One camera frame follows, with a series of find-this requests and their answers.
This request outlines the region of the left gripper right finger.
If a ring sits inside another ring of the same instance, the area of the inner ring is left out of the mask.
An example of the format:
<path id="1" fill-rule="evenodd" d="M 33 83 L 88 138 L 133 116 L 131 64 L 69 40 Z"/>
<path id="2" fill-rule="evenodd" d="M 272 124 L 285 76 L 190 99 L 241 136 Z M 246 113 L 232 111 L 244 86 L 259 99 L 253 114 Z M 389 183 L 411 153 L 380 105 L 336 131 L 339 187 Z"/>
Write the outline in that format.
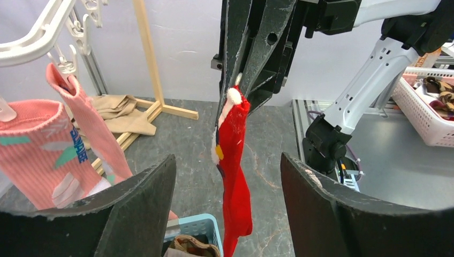
<path id="1" fill-rule="evenodd" d="M 352 190 L 283 153 L 296 256 L 453 256 L 453 209 L 427 210 Z"/>

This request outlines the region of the pink sock green patches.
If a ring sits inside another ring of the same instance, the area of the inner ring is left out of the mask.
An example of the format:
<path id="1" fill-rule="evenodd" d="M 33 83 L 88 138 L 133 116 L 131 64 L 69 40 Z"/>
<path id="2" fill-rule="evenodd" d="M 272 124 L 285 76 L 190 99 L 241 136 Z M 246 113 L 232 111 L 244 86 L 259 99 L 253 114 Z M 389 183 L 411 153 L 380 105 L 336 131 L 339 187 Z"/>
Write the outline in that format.
<path id="1" fill-rule="evenodd" d="M 73 75 L 64 79 L 51 63 L 46 68 L 46 80 L 70 108 L 76 123 L 88 139 L 91 150 L 102 161 L 107 180 L 115 185 L 132 177 L 123 150 L 94 109 L 91 98 L 85 93 L 78 79 Z"/>

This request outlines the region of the beige cloth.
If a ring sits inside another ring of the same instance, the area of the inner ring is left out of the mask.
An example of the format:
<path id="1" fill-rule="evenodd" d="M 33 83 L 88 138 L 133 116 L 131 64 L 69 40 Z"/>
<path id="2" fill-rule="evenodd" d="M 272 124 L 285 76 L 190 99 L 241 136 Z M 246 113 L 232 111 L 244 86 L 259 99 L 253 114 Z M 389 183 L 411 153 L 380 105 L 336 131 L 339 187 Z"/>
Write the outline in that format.
<path id="1" fill-rule="evenodd" d="M 137 99 L 131 95 L 107 95 L 91 97 L 94 109 L 99 113 L 112 134 L 136 133 L 153 136 L 156 127 L 152 125 L 145 113 L 137 109 Z M 76 123 L 70 108 L 66 111 L 78 129 L 86 149 L 91 149 L 88 139 Z"/>

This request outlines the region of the brown beige socks pile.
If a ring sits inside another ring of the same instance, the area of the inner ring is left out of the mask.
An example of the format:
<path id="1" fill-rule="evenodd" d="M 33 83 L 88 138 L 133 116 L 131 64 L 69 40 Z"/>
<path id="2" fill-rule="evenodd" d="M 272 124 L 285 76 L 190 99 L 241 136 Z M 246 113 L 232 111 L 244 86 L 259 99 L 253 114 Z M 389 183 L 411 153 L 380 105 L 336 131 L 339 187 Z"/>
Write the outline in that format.
<path id="1" fill-rule="evenodd" d="M 221 251 L 216 245 L 203 243 L 193 236 L 178 235 L 170 242 L 163 256 L 220 257 Z"/>

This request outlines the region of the white clip hanger frame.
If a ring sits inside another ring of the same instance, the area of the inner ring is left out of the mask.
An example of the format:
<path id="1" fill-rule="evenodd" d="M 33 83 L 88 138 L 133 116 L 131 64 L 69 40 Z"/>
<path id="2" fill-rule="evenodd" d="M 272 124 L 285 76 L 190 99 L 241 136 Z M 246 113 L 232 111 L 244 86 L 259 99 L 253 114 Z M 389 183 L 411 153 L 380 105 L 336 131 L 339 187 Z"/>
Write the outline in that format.
<path id="1" fill-rule="evenodd" d="M 24 37 L 1 44 L 1 67 L 28 63 L 47 55 L 66 79 L 70 75 L 79 75 L 77 56 L 81 55 L 97 94 L 106 94 L 107 87 L 90 45 L 88 21 L 92 20 L 97 28 L 101 28 L 101 5 L 108 5 L 108 1 L 82 1 L 82 4 L 87 12 L 79 18 L 75 1 L 49 1 Z M 70 45 L 70 60 L 65 58 L 57 44 L 64 27 L 75 41 L 75 45 Z"/>

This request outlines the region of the wooden hanger stand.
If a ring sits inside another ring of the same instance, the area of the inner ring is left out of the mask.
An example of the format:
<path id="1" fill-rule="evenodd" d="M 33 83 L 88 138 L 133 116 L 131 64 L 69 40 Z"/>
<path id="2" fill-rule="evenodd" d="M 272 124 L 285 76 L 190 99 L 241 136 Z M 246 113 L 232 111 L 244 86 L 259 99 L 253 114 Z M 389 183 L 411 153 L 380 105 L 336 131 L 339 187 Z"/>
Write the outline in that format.
<path id="1" fill-rule="evenodd" d="M 93 53 L 96 56 L 107 91 L 112 95 L 132 95 L 140 101 L 155 102 L 154 78 L 160 79 L 163 102 L 180 109 L 195 111 L 200 102 L 186 96 L 196 89 L 190 73 L 188 56 L 194 55 L 191 38 L 195 34 L 194 13 L 184 1 L 140 1 L 140 13 L 146 14 L 146 33 L 151 43 L 142 41 L 144 33 L 137 20 L 133 1 L 110 1 L 102 9 L 101 28 L 92 29 Z M 177 159 L 186 152 L 187 142 L 202 126 L 202 118 L 187 118 L 164 112 L 152 112 L 154 136 L 133 135 L 125 156 L 133 173 L 170 153 Z"/>

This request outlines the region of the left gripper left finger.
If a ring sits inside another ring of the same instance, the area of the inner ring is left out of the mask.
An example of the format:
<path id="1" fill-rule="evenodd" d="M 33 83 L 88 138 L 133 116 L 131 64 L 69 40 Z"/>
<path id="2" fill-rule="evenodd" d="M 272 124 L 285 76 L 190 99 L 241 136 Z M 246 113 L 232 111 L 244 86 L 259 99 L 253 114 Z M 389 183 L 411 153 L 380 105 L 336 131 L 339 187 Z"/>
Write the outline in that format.
<path id="1" fill-rule="evenodd" d="M 176 172 L 170 154 L 62 209 L 1 210 L 1 256 L 160 256 Z"/>

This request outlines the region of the white plastic basket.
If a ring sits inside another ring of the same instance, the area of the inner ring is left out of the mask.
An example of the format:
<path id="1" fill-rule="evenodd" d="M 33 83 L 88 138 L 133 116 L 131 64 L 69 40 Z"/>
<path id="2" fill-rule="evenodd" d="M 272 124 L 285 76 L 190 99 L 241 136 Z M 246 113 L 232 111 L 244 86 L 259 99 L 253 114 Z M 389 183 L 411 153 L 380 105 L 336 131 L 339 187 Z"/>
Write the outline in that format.
<path id="1" fill-rule="evenodd" d="M 425 77 L 453 84 L 453 70 L 407 67 L 392 94 L 400 110 L 428 146 L 453 147 L 453 121 L 446 120 L 430 106 L 429 97 L 413 86 Z"/>

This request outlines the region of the red sock white trim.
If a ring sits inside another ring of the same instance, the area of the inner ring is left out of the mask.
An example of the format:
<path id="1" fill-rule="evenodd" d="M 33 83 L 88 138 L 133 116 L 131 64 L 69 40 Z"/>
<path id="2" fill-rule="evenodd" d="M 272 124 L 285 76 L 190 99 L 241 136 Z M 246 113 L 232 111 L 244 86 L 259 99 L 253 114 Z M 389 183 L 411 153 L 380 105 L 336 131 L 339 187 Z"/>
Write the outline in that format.
<path id="1" fill-rule="evenodd" d="M 246 119 L 251 104 L 239 89 L 242 74 L 226 93 L 213 134 L 211 156 L 223 180 L 224 256 L 233 256 L 238 239 L 253 230 L 250 191 L 241 168 Z"/>

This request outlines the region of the blue plastic basket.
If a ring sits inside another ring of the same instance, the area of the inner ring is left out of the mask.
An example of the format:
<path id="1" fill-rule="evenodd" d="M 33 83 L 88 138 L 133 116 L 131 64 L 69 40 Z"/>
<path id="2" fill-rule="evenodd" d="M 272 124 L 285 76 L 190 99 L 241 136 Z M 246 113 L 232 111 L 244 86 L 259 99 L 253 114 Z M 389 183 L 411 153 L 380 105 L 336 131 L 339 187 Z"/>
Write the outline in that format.
<path id="1" fill-rule="evenodd" d="M 161 256 L 165 255 L 171 242 L 178 235 L 193 236 L 204 244 L 215 245 L 220 256 L 224 256 L 220 230 L 217 220 L 212 214 L 197 214 L 168 221 Z"/>

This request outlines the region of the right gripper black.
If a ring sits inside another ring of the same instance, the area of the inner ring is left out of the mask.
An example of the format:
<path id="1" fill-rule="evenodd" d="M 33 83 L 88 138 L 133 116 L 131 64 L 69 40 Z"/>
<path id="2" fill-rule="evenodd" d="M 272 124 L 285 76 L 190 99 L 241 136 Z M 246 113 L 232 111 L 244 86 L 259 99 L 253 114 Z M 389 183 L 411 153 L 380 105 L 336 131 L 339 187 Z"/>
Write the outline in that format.
<path id="1" fill-rule="evenodd" d="M 309 10 L 317 4 L 290 0 L 222 2 L 222 37 L 211 61 L 211 68 L 221 72 L 216 118 L 240 73 L 240 89 L 252 105 L 251 112 L 280 92 Z"/>

